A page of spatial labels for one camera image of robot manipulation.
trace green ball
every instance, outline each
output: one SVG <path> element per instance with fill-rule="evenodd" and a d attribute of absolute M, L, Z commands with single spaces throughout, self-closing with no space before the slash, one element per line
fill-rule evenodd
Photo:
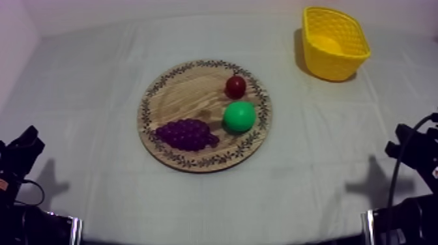
<path fill-rule="evenodd" d="M 255 121 L 256 111 L 249 102 L 231 103 L 224 113 L 225 125 L 232 131 L 245 132 L 251 129 Z"/>

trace decorative border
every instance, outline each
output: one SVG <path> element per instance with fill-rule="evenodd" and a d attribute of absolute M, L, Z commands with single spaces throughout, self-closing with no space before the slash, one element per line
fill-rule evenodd
<path fill-rule="evenodd" d="M 164 142 L 162 142 L 156 136 L 155 131 L 152 130 L 150 127 L 152 120 L 150 118 L 151 109 L 149 108 L 149 100 L 154 95 L 156 95 L 160 89 L 166 86 L 166 83 L 169 79 L 173 79 L 175 76 L 183 74 L 187 70 L 193 69 L 197 66 L 209 68 L 222 67 L 225 68 L 225 70 L 233 70 L 234 74 L 246 77 L 249 83 L 249 87 L 254 90 L 255 96 L 258 97 L 260 103 L 256 105 L 256 107 L 259 108 L 259 112 L 257 114 L 257 117 L 259 119 L 259 123 L 257 125 L 258 130 L 253 130 L 252 132 L 250 132 L 248 134 L 248 137 L 245 140 L 241 141 L 233 152 L 227 151 L 223 154 L 216 154 L 209 158 L 202 158 L 195 161 L 186 159 L 183 155 L 175 154 L 171 149 L 167 149 L 167 147 L 164 146 Z M 232 160 L 234 158 L 244 157 L 244 153 L 251 148 L 251 146 L 254 144 L 254 141 L 260 138 L 260 131 L 268 129 L 270 112 L 268 101 L 269 97 L 267 96 L 266 91 L 259 86 L 259 82 L 252 76 L 249 71 L 241 68 L 240 66 L 222 60 L 192 61 L 189 63 L 185 63 L 178 68 L 174 68 L 170 72 L 166 72 L 166 75 L 161 76 L 158 82 L 156 82 L 152 87 L 146 90 L 145 96 L 143 96 L 140 104 L 140 118 L 143 121 L 141 133 L 147 135 L 148 140 L 154 144 L 154 147 L 158 152 L 161 152 L 163 156 L 166 157 L 168 160 L 176 162 L 178 166 L 190 169 L 191 167 L 209 167 L 214 164 L 226 164 L 229 160 Z"/>

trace white tablecloth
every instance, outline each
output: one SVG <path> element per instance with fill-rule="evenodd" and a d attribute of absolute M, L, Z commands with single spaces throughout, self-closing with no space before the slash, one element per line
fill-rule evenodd
<path fill-rule="evenodd" d="M 394 160 L 386 142 L 438 106 L 438 44 L 365 26 L 372 49 L 352 81 L 299 68 L 300 16 L 217 15 L 126 22 L 45 38 L 0 116 L 9 142 L 30 124 L 46 143 L 30 179 L 43 209 L 85 220 L 85 237 L 129 244 L 289 244 L 361 232 L 382 207 Z M 143 147 L 136 113 L 148 85 L 194 59 L 258 77 L 273 121 L 260 149 L 193 175 Z M 403 167 L 397 200 L 428 192 Z M 23 200 L 38 192 L 23 187 Z"/>

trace toy fruit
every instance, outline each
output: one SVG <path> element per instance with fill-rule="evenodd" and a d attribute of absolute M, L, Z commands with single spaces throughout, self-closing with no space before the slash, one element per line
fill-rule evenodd
<path fill-rule="evenodd" d="M 226 94 L 232 99 L 239 99 L 245 95 L 246 83 L 241 76 L 232 76 L 227 80 Z"/>
<path fill-rule="evenodd" d="M 197 119 L 168 122 L 157 128 L 155 134 L 171 147 L 182 151 L 199 151 L 206 145 L 214 148 L 219 143 L 218 136 L 210 133 L 207 123 Z"/>
<path fill-rule="evenodd" d="M 224 113 L 225 125 L 234 132 L 245 132 L 251 129 L 256 121 L 256 111 L 249 102 L 231 103 Z"/>

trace grapes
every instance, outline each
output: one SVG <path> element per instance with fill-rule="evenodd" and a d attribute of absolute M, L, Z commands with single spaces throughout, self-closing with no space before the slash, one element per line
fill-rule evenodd
<path fill-rule="evenodd" d="M 168 122 L 155 130 L 162 141 L 182 151 L 199 151 L 207 145 L 215 148 L 219 143 L 218 136 L 210 133 L 207 123 L 197 119 L 180 119 Z"/>

